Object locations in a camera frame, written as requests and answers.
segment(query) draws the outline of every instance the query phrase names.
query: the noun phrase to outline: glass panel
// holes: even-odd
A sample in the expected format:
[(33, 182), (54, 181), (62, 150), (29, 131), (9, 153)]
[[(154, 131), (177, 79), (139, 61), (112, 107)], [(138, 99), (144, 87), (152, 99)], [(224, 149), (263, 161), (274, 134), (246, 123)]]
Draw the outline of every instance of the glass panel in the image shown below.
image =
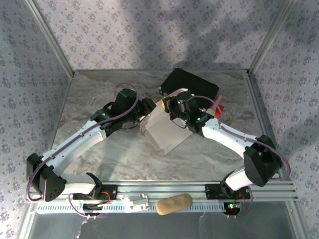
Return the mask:
[(284, 202), (254, 203), (242, 218), (222, 213), (112, 213), (102, 219), (77, 214), (37, 215), (29, 239), (294, 239)]

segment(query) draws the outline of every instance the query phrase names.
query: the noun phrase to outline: red object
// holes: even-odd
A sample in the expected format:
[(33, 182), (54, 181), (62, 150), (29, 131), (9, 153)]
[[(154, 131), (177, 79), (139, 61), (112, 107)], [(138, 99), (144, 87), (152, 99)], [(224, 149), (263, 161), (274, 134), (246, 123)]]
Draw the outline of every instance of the red object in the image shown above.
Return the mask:
[(110, 197), (110, 194), (108, 192), (102, 191), (101, 193), (108, 195), (108, 197), (109, 197), (108, 201), (110, 201), (111, 197)]
[[(224, 106), (219, 105), (219, 107), (220, 107), (221, 111), (224, 111)], [(221, 113), (220, 113), (220, 111), (219, 111), (218, 108), (216, 109), (215, 116), (216, 116), (217, 118), (221, 116)]]

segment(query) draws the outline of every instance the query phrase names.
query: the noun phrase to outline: aluminum frame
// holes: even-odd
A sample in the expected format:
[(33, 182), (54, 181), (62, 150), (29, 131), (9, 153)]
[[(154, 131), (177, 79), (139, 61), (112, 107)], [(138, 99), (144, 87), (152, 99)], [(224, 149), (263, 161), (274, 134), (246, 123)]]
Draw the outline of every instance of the aluminum frame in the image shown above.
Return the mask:
[[(261, 127), (261, 133), (265, 133), (271, 138), (274, 138), (274, 134), (267, 125), (269, 125), (269, 119), (267, 114), (262, 110), (264, 108), (262, 100), (258, 97), (259, 88), (254, 80), (254, 76), (248, 77), (247, 70), (231, 70), (231, 71), (222, 71), (224, 73), (240, 73), (243, 76), (248, 95), (250, 97), (251, 103), (254, 107), (254, 116), (258, 121), (258, 124)], [(195, 203), (207, 203), (205, 199), (204, 185), (205, 184), (218, 184), (219, 182), (180, 182), (180, 181), (108, 181), (103, 182), (103, 184), (118, 184), (118, 198), (116, 202), (120, 202), (121, 196), (127, 195), (138, 195), (140, 193), (146, 193), (150, 197), (150, 202), (156, 202), (160, 198), (167, 197), (167, 191), (163, 191), (163, 187), (171, 187), (175, 191), (171, 191), (170, 195), (177, 195), (185, 192), (189, 192), (194, 196)], [(155, 191), (157, 187), (160, 186), (162, 191)], [(290, 216), (290, 220), (296, 235), (296, 238), (311, 238), (310, 231), (308, 229), (306, 220), (302, 213), (302, 208), (297, 198), (294, 185), (292, 181), (271, 181), (265, 187), (252, 186), (253, 199), (255, 202), (280, 202), (285, 201), (287, 210)], [(37, 197), (38, 195), (35, 192), (31, 192), (31, 196)], [(56, 199), (56, 203), (66, 203), (66, 196), (60, 196)], [(27, 238), (27, 235), (30, 232), (32, 222), (35, 214), (37, 213), (37, 204), (27, 203), (25, 210), (22, 214), (20, 227), (17, 232), (18, 239)]]
[(68, 77), (71, 79), (74, 76), (74, 71), (72, 70), (72, 67), (70, 66), (68, 60), (66, 59), (63, 51), (61, 50), (57, 40), (55, 39), (50, 27), (45, 21), (45, 18), (34, 0), (25, 0), (27, 6), (29, 7), (30, 11), (32, 12), (32, 15), (37, 22), (40, 30), (42, 31), (45, 39), (47, 40), (48, 44), (52, 48), (54, 54), (58, 58), (61, 66), (63, 67), (64, 71), (68, 75)]
[(266, 35), (260, 44), (250, 66), (248, 68), (249, 74), (254, 74), (259, 67), (260, 63), (263, 61), (269, 47), (272, 45), (277, 33), (279, 32), (281, 26), (283, 25), (286, 17), (288, 16), (290, 10), (295, 5), (297, 0), (284, 0), (282, 1), (276, 16), (272, 20), (270, 26), (267, 29)]
[[(264, 102), (261, 99), (261, 97), (258, 96), (260, 94), (260, 91), (255, 75), (251, 73), (248, 76), (248, 72), (246, 72), (243, 73), (243, 76), (245, 79), (246, 87), (251, 95), (251, 100), (254, 105), (255, 112), (257, 114), (256, 119), (258, 120), (258, 123), (262, 129), (262, 133), (268, 135), (273, 140), (273, 142), (276, 143), (275, 135), (270, 127), (270, 120), (268, 118), (266, 111), (264, 110), (266, 109)], [(279, 175), (283, 176), (284, 174), (285, 172), (283, 172), (283, 169), (281, 169), (279, 171)], [(286, 202), (286, 206), (289, 212), (290, 220), (292, 222), (296, 237), (312, 238), (299, 200), (294, 202), (288, 201)]]
[(56, 133), (57, 133), (58, 128), (59, 128), (59, 123), (60, 123), (60, 120), (62, 118), (64, 106), (65, 106), (65, 103), (66, 103), (66, 99), (68, 98), (68, 95), (69, 95), (69, 91), (70, 91), (70, 88), (71, 88), (72, 81), (73, 81), (73, 76), (69, 79), (69, 83), (67, 85), (67, 88), (66, 88), (66, 91), (65, 91), (65, 94), (64, 94), (64, 97), (63, 97), (62, 105), (61, 105), (61, 108), (60, 108), (60, 111), (59, 111), (58, 120), (57, 120), (57, 122), (56, 122), (56, 124), (54, 126), (54, 130), (53, 130), (53, 133), (52, 133), (52, 136), (51, 136), (51, 139), (50, 139), (48, 151), (51, 150), (52, 147), (53, 147), (54, 139), (55, 139)]

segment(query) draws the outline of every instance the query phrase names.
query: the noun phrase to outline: red wire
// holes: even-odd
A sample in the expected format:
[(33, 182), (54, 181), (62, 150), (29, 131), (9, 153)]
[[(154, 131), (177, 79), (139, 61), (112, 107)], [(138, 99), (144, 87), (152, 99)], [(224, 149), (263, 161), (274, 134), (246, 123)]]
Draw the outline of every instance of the red wire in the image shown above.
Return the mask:
[(238, 193), (237, 193), (237, 199), (236, 199), (233, 203), (236, 203), (236, 202), (237, 202), (239, 195), (244, 199), (244, 202), (241, 203), (241, 205), (243, 206), (243, 205), (245, 204), (246, 199), (245, 199), (244, 195), (243, 195), (241, 192), (238, 192)]
[(108, 192), (102, 191), (101, 193), (108, 195), (108, 202), (111, 200), (110, 194)]

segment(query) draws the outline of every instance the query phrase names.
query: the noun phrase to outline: metal corner post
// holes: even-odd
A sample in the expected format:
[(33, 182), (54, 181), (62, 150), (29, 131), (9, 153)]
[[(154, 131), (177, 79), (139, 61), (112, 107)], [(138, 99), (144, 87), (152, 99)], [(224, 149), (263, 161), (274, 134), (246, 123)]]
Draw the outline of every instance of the metal corner post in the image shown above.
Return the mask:
[(64, 97), (63, 97), (63, 101), (62, 101), (62, 105), (61, 105), (61, 108), (60, 108), (59, 116), (58, 116), (58, 119), (57, 119), (56, 124), (54, 126), (54, 130), (53, 130), (53, 133), (52, 133), (52, 136), (51, 136), (51, 139), (50, 139), (48, 150), (51, 150), (52, 147), (53, 147), (54, 139), (55, 139), (56, 133), (57, 133), (58, 128), (59, 128), (59, 123), (60, 123), (60, 120), (61, 120), (61, 117), (62, 117), (62, 113), (63, 113), (64, 106), (65, 106), (65, 103), (66, 103), (66, 99), (67, 99), (67, 97), (69, 95), (69, 91), (70, 91), (70, 87), (71, 87), (71, 84), (72, 84), (72, 80), (73, 80), (73, 77), (70, 77), (69, 81), (68, 81), (68, 86), (67, 86), (67, 88), (65, 90), (65, 94), (64, 94)]
[(288, 16), (290, 10), (295, 5), (296, 0), (283, 0), (276, 16), (272, 20), (270, 26), (268, 27), (268, 30), (266, 32), (266, 35), (261, 42), (257, 53), (255, 54), (252, 62), (250, 63), (250, 66), (248, 68), (249, 75), (251, 73), (255, 73), (258, 66), (264, 59), (269, 47), (273, 43), (277, 33), (279, 32), (281, 26), (283, 25), (286, 17)]
[[(276, 142), (273, 131), (269, 127), (267, 127), (270, 124), (270, 120), (267, 116), (267, 113), (263, 110), (265, 109), (264, 102), (261, 97), (258, 96), (260, 91), (255, 76), (253, 73), (251, 73), (249, 76), (248, 73), (246, 75), (246, 84), (249, 88), (249, 93), (252, 96), (253, 105), (257, 112), (257, 120), (261, 126), (262, 133), (269, 135), (269, 137), (271, 137), (274, 142)], [(283, 176), (284, 172), (280, 170), (279, 175)], [(300, 202), (298, 200), (286, 201), (286, 206), (296, 237), (311, 238), (305, 216), (301, 210)]]
[(61, 50), (59, 44), (57, 43), (50, 27), (45, 21), (45, 18), (38, 6), (38, 4), (35, 2), (35, 0), (25, 0), (26, 4), (30, 8), (30, 11), (32, 12), (32, 15), (35, 19), (35, 21), (38, 23), (44, 37), (46, 38), (48, 44), (52, 48), (54, 54), (58, 58), (61, 66), (65, 70), (66, 74), (68, 75), (69, 78), (73, 77), (74, 72), (67, 61), (63, 51)]

